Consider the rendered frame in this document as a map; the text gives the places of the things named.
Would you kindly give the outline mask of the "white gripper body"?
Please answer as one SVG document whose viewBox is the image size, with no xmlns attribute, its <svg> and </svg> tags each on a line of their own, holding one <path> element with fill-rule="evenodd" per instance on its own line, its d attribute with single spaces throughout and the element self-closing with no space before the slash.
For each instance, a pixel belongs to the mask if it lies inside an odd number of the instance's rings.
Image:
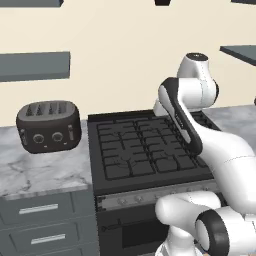
<svg viewBox="0 0 256 256">
<path fill-rule="evenodd" d="M 153 112 L 157 117 L 167 116 L 168 112 L 164 109 L 159 100 L 155 101 Z"/>
</svg>

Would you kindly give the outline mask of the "black range with hob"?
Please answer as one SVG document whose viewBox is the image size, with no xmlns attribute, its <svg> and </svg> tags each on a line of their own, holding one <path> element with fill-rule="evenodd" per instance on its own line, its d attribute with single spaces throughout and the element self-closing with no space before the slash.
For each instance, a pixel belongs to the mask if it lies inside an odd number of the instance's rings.
<svg viewBox="0 0 256 256">
<path fill-rule="evenodd" d="M 191 156 L 169 118 L 151 110 L 106 113 L 90 115 L 87 126 L 96 214 L 155 208 L 156 200 L 170 193 L 219 191 L 207 165 Z"/>
</svg>

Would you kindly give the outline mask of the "grey drawer front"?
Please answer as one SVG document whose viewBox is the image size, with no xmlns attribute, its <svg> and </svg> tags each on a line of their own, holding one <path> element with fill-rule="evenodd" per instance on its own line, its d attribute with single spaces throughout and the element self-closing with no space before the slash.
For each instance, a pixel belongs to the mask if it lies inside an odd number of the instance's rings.
<svg viewBox="0 0 256 256">
<path fill-rule="evenodd" d="M 16 200 L 0 199 L 0 227 L 58 220 L 70 217 L 74 212 L 72 192 Z"/>
<path fill-rule="evenodd" d="M 71 248 L 98 240 L 94 216 L 0 231 L 2 256 L 23 256 Z"/>
</svg>

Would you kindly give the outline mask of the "black oven door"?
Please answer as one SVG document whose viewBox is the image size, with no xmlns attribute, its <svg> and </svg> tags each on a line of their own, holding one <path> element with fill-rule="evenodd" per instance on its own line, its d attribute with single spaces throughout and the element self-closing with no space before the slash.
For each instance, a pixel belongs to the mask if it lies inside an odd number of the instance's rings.
<svg viewBox="0 0 256 256">
<path fill-rule="evenodd" d="M 162 224 L 154 227 L 123 227 L 102 232 L 102 225 L 156 220 L 153 205 L 101 211 L 96 214 L 100 256 L 138 256 L 155 252 L 166 239 L 169 227 Z"/>
</svg>

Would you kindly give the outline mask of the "dark brown four-slot toaster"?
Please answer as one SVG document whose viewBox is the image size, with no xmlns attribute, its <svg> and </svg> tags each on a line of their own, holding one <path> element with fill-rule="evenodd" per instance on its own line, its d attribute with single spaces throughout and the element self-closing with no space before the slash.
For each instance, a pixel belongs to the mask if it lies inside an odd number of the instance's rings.
<svg viewBox="0 0 256 256">
<path fill-rule="evenodd" d="M 16 127 L 23 148 L 31 154 L 71 150 L 82 137 L 79 110 L 70 101 L 29 103 L 17 113 Z"/>
</svg>

